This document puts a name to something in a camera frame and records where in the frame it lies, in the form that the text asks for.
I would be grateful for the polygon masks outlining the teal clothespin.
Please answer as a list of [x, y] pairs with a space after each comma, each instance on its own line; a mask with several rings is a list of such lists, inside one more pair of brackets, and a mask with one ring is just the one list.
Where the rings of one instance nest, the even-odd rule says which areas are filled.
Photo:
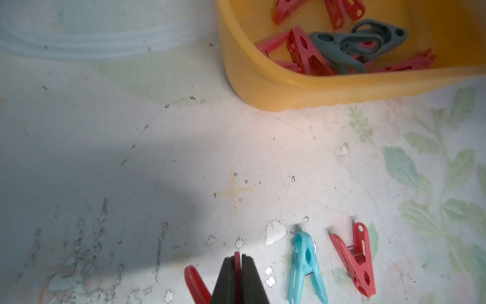
[[302, 289], [308, 276], [311, 279], [318, 299], [321, 303], [328, 303], [327, 291], [311, 236], [303, 231], [297, 232], [292, 249], [292, 265], [288, 289], [289, 303], [301, 303]]

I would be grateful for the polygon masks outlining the yellow plastic storage box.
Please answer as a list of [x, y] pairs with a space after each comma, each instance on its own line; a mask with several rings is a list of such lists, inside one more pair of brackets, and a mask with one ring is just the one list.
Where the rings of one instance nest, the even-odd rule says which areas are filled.
[[259, 51], [260, 41], [295, 26], [330, 31], [323, 1], [308, 1], [285, 22], [272, 16], [274, 1], [217, 1], [216, 24], [230, 84], [248, 105], [264, 111], [345, 105], [417, 95], [485, 74], [484, 1], [365, 1], [367, 18], [402, 27], [404, 44], [376, 67], [431, 49], [426, 70], [312, 77], [287, 70]]

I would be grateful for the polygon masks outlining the pink-red clothespin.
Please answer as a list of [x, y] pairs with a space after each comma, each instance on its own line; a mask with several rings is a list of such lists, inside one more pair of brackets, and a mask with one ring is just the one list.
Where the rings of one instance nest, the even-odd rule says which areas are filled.
[[363, 18], [367, 10], [361, 0], [325, 0], [324, 3], [334, 30], [343, 28], [348, 17], [353, 21]]

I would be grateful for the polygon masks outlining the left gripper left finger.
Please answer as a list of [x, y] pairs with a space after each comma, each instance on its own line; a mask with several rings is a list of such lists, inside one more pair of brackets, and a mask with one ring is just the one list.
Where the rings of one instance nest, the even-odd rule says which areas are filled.
[[224, 259], [210, 304], [235, 304], [235, 258]]

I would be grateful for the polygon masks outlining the red clothespin placed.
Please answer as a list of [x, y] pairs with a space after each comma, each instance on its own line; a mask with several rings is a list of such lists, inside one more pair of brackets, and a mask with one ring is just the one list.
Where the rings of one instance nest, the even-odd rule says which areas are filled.
[[349, 249], [341, 237], [331, 234], [330, 239], [355, 286], [367, 298], [377, 294], [374, 280], [372, 252], [367, 227], [353, 224], [353, 246]]
[[[235, 252], [232, 257], [235, 258], [235, 304], [237, 304], [242, 303], [241, 256], [239, 252]], [[194, 266], [185, 268], [184, 278], [195, 303], [210, 303], [212, 294]]]

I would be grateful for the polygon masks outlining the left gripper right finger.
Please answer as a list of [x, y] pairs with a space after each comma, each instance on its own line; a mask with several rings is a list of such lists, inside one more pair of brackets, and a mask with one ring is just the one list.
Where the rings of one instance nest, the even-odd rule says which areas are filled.
[[243, 304], [269, 304], [258, 270], [250, 256], [242, 256], [241, 277]]

